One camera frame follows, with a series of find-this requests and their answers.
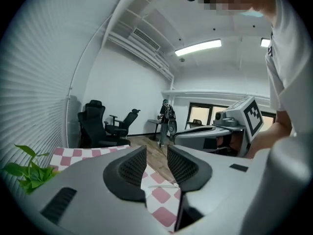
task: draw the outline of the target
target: wooden floor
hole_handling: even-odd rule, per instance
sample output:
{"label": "wooden floor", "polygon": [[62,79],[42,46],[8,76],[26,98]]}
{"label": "wooden floor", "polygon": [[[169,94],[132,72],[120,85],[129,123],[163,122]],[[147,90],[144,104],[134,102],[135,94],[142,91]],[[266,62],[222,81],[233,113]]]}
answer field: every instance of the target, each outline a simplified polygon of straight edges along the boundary
{"label": "wooden floor", "polygon": [[150,165],[167,181],[175,183],[175,179],[167,166],[167,145],[173,144],[169,139],[166,140],[165,146],[160,148],[156,141],[149,139],[149,136],[127,137],[131,142],[131,147],[138,145],[147,146],[147,164]]}

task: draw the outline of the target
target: green plant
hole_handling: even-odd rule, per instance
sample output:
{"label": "green plant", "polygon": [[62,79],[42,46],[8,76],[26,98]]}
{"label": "green plant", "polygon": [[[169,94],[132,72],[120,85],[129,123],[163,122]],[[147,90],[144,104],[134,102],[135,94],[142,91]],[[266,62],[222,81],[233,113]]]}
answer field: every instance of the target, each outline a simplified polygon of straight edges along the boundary
{"label": "green plant", "polygon": [[31,156],[28,166],[21,166],[16,163],[7,163],[3,170],[13,176],[23,176],[22,180],[18,179],[20,186],[26,191],[27,194],[31,194],[36,188],[53,178],[57,172],[53,172],[53,167],[40,168],[33,162],[34,159],[38,162],[36,159],[37,157],[48,156],[49,153],[38,155],[38,153],[35,153],[26,145],[15,146]]}

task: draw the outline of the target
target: person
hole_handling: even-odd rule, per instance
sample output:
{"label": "person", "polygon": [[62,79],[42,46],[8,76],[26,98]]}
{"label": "person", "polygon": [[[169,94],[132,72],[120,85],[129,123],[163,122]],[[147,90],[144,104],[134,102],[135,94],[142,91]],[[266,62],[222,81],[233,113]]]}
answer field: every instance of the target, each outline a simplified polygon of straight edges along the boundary
{"label": "person", "polygon": [[160,110],[160,115],[158,116],[158,119],[161,120],[161,138],[160,141],[158,141],[158,145],[160,147],[164,146],[164,142],[168,133],[168,121],[169,119],[166,118],[166,110],[169,109],[171,105],[168,103],[168,100],[163,100],[162,108]]}
{"label": "person", "polygon": [[[260,12],[271,22],[266,66],[270,106],[276,110],[276,121],[267,131],[260,132],[254,138],[246,157],[252,159],[256,152],[271,148],[278,140],[290,136],[291,131],[312,130],[312,40],[292,5],[287,0],[209,1],[231,13]],[[242,134],[236,133],[231,137],[229,146],[239,151],[242,139]],[[222,144],[223,138],[218,138],[217,142],[218,145]]]}

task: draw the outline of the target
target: ceiling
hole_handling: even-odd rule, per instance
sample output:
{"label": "ceiling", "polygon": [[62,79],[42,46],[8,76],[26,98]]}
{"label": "ceiling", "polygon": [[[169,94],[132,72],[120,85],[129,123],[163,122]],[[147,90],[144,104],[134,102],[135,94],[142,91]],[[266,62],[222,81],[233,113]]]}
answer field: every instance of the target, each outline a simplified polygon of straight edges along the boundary
{"label": "ceiling", "polygon": [[[145,32],[161,46],[174,72],[217,65],[240,70],[245,63],[265,69],[266,48],[260,42],[270,36],[269,21],[205,6],[197,0],[134,0],[113,31],[124,37],[136,27]],[[214,39],[221,39],[221,48],[184,55],[184,62],[175,55],[175,50]]]}

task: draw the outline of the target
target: wall baseboard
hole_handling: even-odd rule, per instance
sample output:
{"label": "wall baseboard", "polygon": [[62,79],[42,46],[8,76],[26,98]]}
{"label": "wall baseboard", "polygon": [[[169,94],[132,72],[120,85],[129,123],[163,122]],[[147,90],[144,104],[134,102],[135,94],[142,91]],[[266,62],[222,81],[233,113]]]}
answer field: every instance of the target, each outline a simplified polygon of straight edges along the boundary
{"label": "wall baseboard", "polygon": [[142,133],[142,134],[132,134],[132,135],[127,135],[127,137],[140,137],[140,136],[151,136],[154,135],[155,133]]}

